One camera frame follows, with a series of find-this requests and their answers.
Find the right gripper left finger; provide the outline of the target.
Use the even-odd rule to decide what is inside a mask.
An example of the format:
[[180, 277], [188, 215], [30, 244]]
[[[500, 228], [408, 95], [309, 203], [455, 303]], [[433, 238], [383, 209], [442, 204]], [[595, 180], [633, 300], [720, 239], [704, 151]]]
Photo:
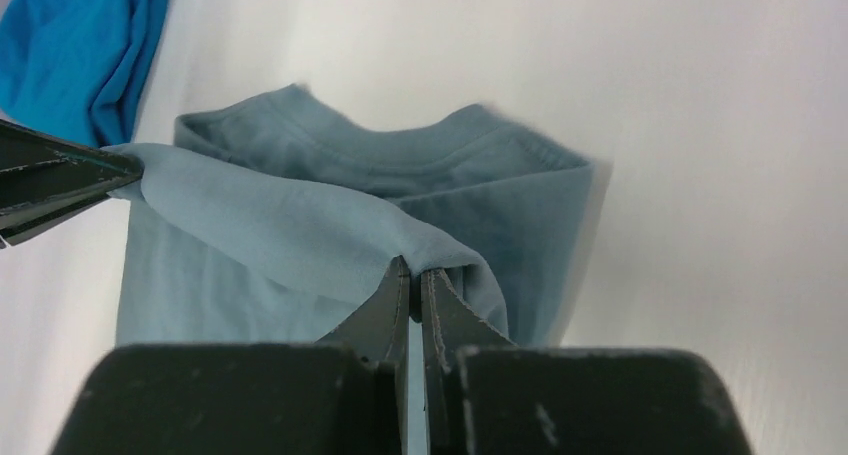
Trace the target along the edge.
[[85, 381], [56, 454], [403, 454], [411, 276], [313, 343], [132, 345]]

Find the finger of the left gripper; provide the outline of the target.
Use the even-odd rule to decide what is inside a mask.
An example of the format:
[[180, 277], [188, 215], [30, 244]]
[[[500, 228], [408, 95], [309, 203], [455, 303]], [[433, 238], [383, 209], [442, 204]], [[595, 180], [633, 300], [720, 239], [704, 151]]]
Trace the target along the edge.
[[1, 247], [24, 243], [107, 200], [106, 192], [27, 203], [1, 211]]
[[1, 212], [104, 192], [141, 178], [133, 157], [59, 139], [1, 122]]

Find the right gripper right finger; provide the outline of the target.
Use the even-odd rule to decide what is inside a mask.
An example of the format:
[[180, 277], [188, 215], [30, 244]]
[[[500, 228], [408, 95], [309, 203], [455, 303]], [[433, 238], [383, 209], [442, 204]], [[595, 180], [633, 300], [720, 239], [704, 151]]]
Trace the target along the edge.
[[651, 348], [525, 349], [420, 279], [432, 454], [748, 454], [727, 389], [701, 356]]

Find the grey-blue t-shirt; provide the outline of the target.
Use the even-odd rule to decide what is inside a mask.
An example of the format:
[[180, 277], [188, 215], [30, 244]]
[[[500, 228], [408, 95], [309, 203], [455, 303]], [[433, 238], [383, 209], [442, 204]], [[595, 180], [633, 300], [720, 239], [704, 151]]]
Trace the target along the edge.
[[177, 118], [131, 143], [116, 342], [312, 342], [390, 262], [446, 272], [483, 320], [546, 343], [592, 163], [482, 105], [425, 127], [361, 127], [298, 85]]

